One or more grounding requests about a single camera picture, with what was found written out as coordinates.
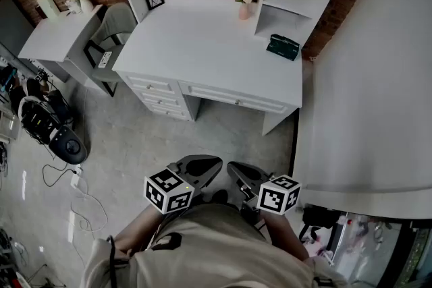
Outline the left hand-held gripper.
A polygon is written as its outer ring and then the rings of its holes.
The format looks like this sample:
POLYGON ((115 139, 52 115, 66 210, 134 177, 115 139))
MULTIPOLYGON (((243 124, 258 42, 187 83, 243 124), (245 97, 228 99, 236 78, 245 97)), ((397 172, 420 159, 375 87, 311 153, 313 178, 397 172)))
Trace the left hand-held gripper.
POLYGON ((222 169, 218 156, 188 155, 145 179, 144 196, 161 213, 188 208, 222 169))

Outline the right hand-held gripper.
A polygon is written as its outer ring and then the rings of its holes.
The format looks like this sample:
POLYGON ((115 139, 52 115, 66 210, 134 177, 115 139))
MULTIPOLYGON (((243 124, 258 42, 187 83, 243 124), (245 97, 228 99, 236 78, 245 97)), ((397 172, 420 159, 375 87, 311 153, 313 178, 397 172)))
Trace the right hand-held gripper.
POLYGON ((285 215, 297 205, 302 185, 287 175, 271 179, 273 173, 238 161, 230 161, 227 172, 246 196, 240 214, 251 225, 258 223, 262 211, 285 215))

